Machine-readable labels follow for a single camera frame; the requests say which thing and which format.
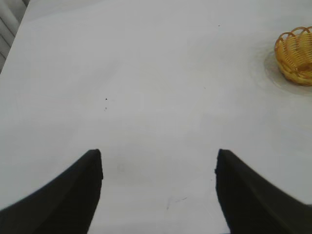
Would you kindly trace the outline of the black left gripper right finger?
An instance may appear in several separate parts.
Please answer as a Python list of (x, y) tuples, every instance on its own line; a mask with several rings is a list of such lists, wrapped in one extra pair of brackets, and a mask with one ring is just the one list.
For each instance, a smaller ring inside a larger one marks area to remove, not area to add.
[(259, 175), (230, 150), (215, 168), (218, 202), (232, 234), (310, 234), (312, 207)]

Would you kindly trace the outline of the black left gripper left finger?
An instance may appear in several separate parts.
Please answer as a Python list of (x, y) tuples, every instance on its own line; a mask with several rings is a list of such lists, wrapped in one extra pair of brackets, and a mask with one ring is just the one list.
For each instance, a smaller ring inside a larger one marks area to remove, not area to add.
[(86, 234), (101, 193), (101, 152), (87, 151), (55, 179), (0, 212), (2, 234)]

